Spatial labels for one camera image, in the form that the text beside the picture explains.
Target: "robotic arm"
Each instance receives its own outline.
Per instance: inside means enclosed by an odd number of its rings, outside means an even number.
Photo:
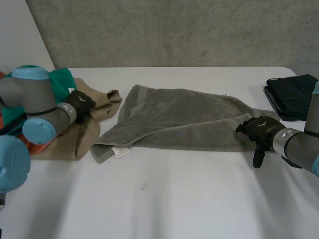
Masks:
[[[48,72],[40,67],[15,69],[11,78],[1,79],[0,108],[16,106],[25,109],[22,132],[34,144],[49,143],[77,117],[71,104],[56,104]]]
[[[256,142],[253,166],[262,165],[265,151],[273,148],[291,166],[303,168],[319,177],[319,82],[313,91],[304,132],[285,128],[271,117],[251,118],[236,132]]]
[[[65,102],[56,103],[47,70],[19,68],[12,77],[0,80],[0,108],[23,106],[26,112],[22,132],[33,144],[47,144],[73,123],[81,123],[95,102],[80,92],[72,92]],[[0,136],[0,209],[5,194],[19,188],[30,171],[30,155],[14,136]]]

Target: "tan fabric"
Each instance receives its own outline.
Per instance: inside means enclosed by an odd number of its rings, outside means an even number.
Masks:
[[[47,149],[32,159],[78,160],[81,159],[98,139],[99,122],[112,116],[120,106],[117,90],[102,93],[90,88],[82,79],[74,78],[76,87],[96,102],[83,124],[72,124],[65,135],[58,137]]]

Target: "folded black clothing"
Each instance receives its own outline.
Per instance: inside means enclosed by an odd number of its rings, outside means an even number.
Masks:
[[[271,104],[271,106],[273,107],[273,109],[280,116],[281,120],[293,122],[293,121],[298,121],[298,120],[305,121],[307,119],[307,115],[295,114],[295,113],[290,113],[290,112],[283,112],[280,109],[280,107],[278,106],[278,104],[276,103],[276,101],[274,100],[273,95],[271,95],[269,93],[269,90],[267,88],[268,88],[268,86],[265,87],[266,97],[268,98],[268,101]]]
[[[269,79],[265,93],[282,120],[305,120],[316,82],[309,74]]]

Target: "black glove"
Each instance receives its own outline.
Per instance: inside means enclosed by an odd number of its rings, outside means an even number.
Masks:
[[[286,127],[269,116],[251,118],[237,127],[236,133],[241,132],[247,135],[251,141],[256,142],[256,151],[253,159],[255,168],[261,167],[265,151],[269,151],[273,147],[272,142],[276,133],[284,128]]]
[[[95,106],[95,101],[91,97],[78,90],[73,91],[65,101],[76,110],[75,122],[77,124],[83,123],[84,116]]]

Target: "towel tag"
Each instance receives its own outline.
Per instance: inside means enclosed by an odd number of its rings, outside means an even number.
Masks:
[[[115,156],[116,156],[117,159],[121,158],[125,154],[129,153],[129,149],[128,148],[121,148],[121,147],[113,146],[111,149],[115,153]]]
[[[74,88],[69,88],[69,93],[72,93],[73,91],[75,91]]]

